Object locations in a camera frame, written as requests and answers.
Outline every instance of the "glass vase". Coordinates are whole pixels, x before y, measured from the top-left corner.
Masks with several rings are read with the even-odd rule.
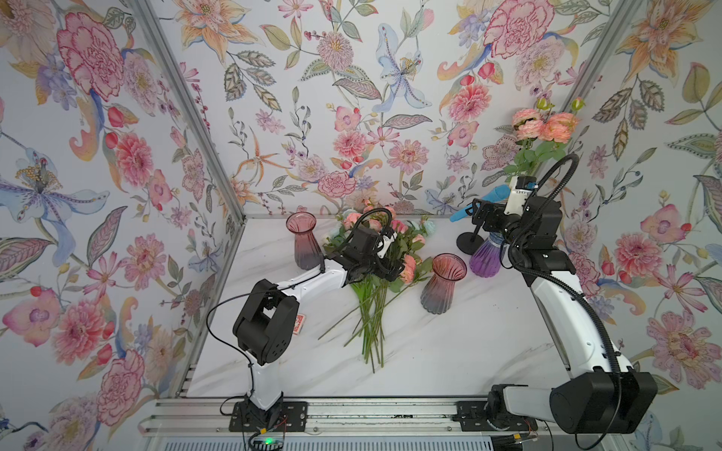
[[[451,307],[453,288],[466,275],[466,264],[454,254],[439,254],[431,264],[434,276],[421,292],[421,305],[427,312],[440,315]]]
[[[316,217],[307,211],[294,213],[286,220],[286,228],[295,237],[293,250],[296,265],[306,271],[320,265],[323,259],[321,246],[313,236],[315,226]]]
[[[499,260],[499,252],[501,244],[504,242],[504,237],[498,233],[489,233],[489,238],[484,241],[479,249],[471,256],[469,260],[469,266],[471,266],[471,272],[479,277],[493,277],[499,272],[501,268],[501,261]]]

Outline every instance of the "pink glass vase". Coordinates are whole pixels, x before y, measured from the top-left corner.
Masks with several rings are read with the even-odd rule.
[[[299,268],[309,270],[321,264],[323,253],[313,236],[316,217],[306,211],[292,214],[286,220],[286,228],[295,236],[294,258]]]
[[[439,254],[431,264],[434,276],[421,292],[421,305],[427,312],[440,315],[451,307],[453,288],[466,275],[466,264],[454,254]]]

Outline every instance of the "blue lily illustration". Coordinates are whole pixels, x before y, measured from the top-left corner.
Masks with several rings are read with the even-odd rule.
[[[16,161],[15,178],[25,186],[13,185],[0,176],[0,206],[10,210],[13,220],[19,223],[30,218],[50,222],[58,232],[58,248],[53,254],[53,265],[60,266],[75,250],[75,239],[65,225],[73,212],[92,214],[108,200],[110,191],[96,193],[81,190],[73,194],[58,193],[63,186],[58,181],[58,170],[45,154],[25,148],[27,159]]]
[[[414,108],[426,108],[431,102],[426,101],[424,93],[413,88],[409,80],[413,80],[421,68],[421,52],[417,51],[413,57],[408,55],[396,63],[396,52],[399,49],[399,38],[389,24],[378,26],[378,48],[376,58],[383,68],[381,79],[388,83],[388,97],[380,105],[373,107],[376,113],[391,111],[396,96],[404,96],[406,101]]]

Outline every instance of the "white marble table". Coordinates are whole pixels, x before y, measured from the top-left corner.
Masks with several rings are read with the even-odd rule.
[[[419,251],[422,258],[456,249],[456,236],[471,229],[469,220],[435,219],[435,235]],[[319,219],[319,239],[333,219]],[[293,236],[285,220],[251,219],[245,228],[221,299],[247,293],[261,280],[284,281],[301,274],[293,260]],[[502,270],[482,279],[469,270],[456,284],[453,304],[442,315],[421,306],[424,282],[408,289],[386,307],[383,317],[385,366],[373,374],[360,355],[361,340],[343,344],[359,319],[352,314],[329,334],[336,321],[357,306],[350,287],[304,299],[306,315],[300,335],[293,336],[279,368],[287,396],[455,396],[481,395],[495,383],[554,387],[567,373],[531,292],[519,273]],[[211,324],[219,337],[232,334],[243,299],[218,308]],[[208,336],[188,389],[189,397],[226,398],[250,388],[243,356]]]

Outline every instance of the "floral wallpaper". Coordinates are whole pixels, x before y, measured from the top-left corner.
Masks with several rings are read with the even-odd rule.
[[[580,113],[558,245],[655,398],[630,444],[714,450],[722,398],[722,5],[647,0]]]
[[[135,449],[182,376],[236,223],[176,104],[123,0],[0,1],[1,449]]]
[[[503,183],[512,114],[562,104],[612,0],[153,7],[244,211],[450,214]]]

